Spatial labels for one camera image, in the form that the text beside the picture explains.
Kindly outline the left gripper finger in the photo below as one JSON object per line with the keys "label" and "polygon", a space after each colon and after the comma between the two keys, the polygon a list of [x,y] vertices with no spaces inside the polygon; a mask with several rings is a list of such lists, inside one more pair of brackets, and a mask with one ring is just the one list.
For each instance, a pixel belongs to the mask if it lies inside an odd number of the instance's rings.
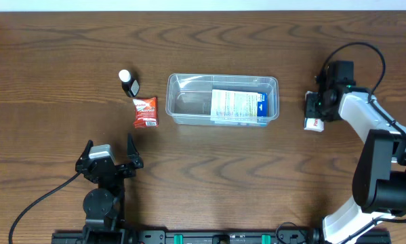
{"label": "left gripper finger", "polygon": [[91,150],[91,148],[93,147],[94,143],[92,140],[88,140],[87,144],[85,146],[85,149],[83,150],[81,156],[80,156],[80,160],[81,161],[85,161],[89,159],[89,152]]}
{"label": "left gripper finger", "polygon": [[127,158],[134,165],[140,164],[140,154],[139,154],[138,150],[136,149],[136,146],[134,144],[131,134],[127,135]]}

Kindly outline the white Panadol box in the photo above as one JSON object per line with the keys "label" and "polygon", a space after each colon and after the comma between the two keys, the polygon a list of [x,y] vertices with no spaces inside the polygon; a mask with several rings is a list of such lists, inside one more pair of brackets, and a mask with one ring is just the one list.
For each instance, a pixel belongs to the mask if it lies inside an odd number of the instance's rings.
{"label": "white Panadol box", "polygon": [[305,94],[304,129],[322,132],[324,122],[319,114],[319,95],[317,92],[307,91]]}

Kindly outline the tall blue medicine box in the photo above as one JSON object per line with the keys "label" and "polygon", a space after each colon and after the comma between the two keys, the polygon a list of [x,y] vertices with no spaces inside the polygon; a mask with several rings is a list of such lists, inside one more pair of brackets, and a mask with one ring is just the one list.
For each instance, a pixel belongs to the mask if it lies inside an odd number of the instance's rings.
{"label": "tall blue medicine box", "polygon": [[264,93],[213,89],[210,119],[215,123],[257,123],[268,115],[268,96]]}

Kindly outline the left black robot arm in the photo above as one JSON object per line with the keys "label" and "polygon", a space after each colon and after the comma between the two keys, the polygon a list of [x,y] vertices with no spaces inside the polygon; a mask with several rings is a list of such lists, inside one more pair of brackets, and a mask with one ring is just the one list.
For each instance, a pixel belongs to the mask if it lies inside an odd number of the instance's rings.
{"label": "left black robot arm", "polygon": [[75,164],[76,172],[98,187],[83,200],[86,214],[82,243],[137,243],[137,232],[125,221],[124,180],[136,175],[144,162],[131,135],[127,136],[128,163],[117,165],[109,144],[90,140]]}

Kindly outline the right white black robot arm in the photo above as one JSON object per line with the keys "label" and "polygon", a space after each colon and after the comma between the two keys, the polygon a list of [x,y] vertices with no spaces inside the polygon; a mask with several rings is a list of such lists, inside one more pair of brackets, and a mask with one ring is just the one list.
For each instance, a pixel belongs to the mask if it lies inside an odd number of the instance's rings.
{"label": "right white black robot arm", "polygon": [[346,121],[363,142],[352,195],[323,218],[308,243],[378,242],[370,230],[382,222],[406,223],[406,127],[394,120],[367,89],[337,85],[306,92],[304,127],[322,131],[326,121]]}

